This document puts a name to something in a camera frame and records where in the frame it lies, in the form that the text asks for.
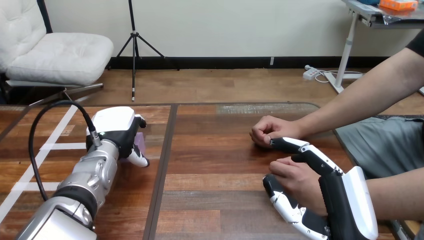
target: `purple object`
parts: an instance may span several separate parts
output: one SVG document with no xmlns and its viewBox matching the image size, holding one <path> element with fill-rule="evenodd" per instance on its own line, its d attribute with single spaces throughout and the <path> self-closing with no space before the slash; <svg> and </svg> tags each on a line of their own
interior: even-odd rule
<svg viewBox="0 0 424 240">
<path fill-rule="evenodd" d="M 137 132 L 134 138 L 134 143 L 135 145 L 137 145 L 138 149 L 140 150 L 140 153 L 144 155 L 146 151 L 146 144 L 145 144 L 145 138 L 142 132 Z M 128 159 L 126 158 L 120 158 L 119 161 L 122 161 L 124 163 L 129 162 Z"/>
</svg>

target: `robotic arm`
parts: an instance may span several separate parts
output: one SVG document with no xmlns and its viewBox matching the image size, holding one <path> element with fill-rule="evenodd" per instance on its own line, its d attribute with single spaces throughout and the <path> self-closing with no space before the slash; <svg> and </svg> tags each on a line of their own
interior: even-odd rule
<svg viewBox="0 0 424 240">
<path fill-rule="evenodd" d="M 284 193 L 272 174 L 263 186 L 283 219 L 311 240 L 375 240 L 378 227 L 364 173 L 355 166 L 344 173 L 324 153 L 309 142 L 281 137 L 271 139 L 274 149 L 297 154 L 292 160 L 307 163 L 317 172 L 328 217 L 318 216 Z"/>
<path fill-rule="evenodd" d="M 145 128 L 146 121 L 133 109 L 107 108 L 97 112 L 92 121 L 99 139 L 91 137 L 87 129 L 87 154 L 59 184 L 53 197 L 41 205 L 17 240 L 96 240 L 93 220 L 111 189 L 118 159 L 149 166 L 134 144 L 138 128 Z"/>
</svg>

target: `orange box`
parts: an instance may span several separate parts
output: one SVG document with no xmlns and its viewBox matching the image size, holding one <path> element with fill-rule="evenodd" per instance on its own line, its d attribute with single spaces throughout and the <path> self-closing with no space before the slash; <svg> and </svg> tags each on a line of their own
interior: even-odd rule
<svg viewBox="0 0 424 240">
<path fill-rule="evenodd" d="M 418 1 L 415 0 L 380 0 L 380 6 L 396 11 L 415 10 L 418 7 Z"/>
</svg>

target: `light stand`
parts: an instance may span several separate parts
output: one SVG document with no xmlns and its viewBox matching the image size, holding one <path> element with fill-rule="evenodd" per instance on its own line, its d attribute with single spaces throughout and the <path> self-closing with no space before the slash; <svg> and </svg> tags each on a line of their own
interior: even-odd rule
<svg viewBox="0 0 424 240">
<path fill-rule="evenodd" d="M 172 67 L 174 69 L 179 71 L 180 68 L 178 68 L 178 66 L 176 66 L 171 61 L 169 61 L 169 59 L 167 59 L 164 55 L 162 55 L 162 53 L 160 53 L 158 50 L 156 50 L 156 48 L 154 48 L 152 45 L 150 45 L 150 43 L 148 43 L 144 38 L 142 38 L 142 36 L 140 36 L 140 34 L 136 31 L 136 25 L 134 24 L 133 3 L 132 3 L 131 0 L 128 0 L 128 5 L 129 5 L 129 15 L 131 17 L 132 33 L 130 34 L 125 45 L 122 47 L 122 49 L 120 50 L 120 52 L 116 56 L 116 59 L 118 59 L 121 56 L 122 52 L 124 51 L 124 49 L 127 47 L 128 43 L 132 39 L 132 98 L 131 98 L 131 100 L 134 102 L 134 100 L 136 99 L 136 64 L 137 64 L 137 60 L 141 59 L 141 57 L 139 55 L 139 46 L 137 44 L 137 38 L 141 39 L 145 44 L 147 44 L 147 46 L 149 46 L 157 54 L 159 54 L 162 57 L 162 59 L 167 60 L 172 65 Z M 111 63 L 109 63 L 109 65 L 106 68 L 108 70 L 110 70 L 111 69 Z"/>
</svg>

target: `desk leg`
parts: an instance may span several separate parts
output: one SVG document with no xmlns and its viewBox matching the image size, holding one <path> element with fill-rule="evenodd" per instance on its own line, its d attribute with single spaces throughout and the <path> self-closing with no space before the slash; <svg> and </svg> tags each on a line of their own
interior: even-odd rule
<svg viewBox="0 0 424 240">
<path fill-rule="evenodd" d="M 341 56 L 341 62 L 340 62 L 340 66 L 338 67 L 336 78 L 334 78 L 334 76 L 331 73 L 325 74 L 325 77 L 328 79 L 330 84 L 338 93 L 341 93 L 343 91 L 342 80 L 345 74 L 346 65 L 348 64 L 349 54 L 351 53 L 351 48 L 352 48 L 352 43 L 354 41 L 355 28 L 357 25 L 358 17 L 359 15 L 356 12 L 354 12 L 352 25 L 350 25 L 349 35 L 347 36 L 346 44 L 344 45 L 343 55 Z"/>
</svg>

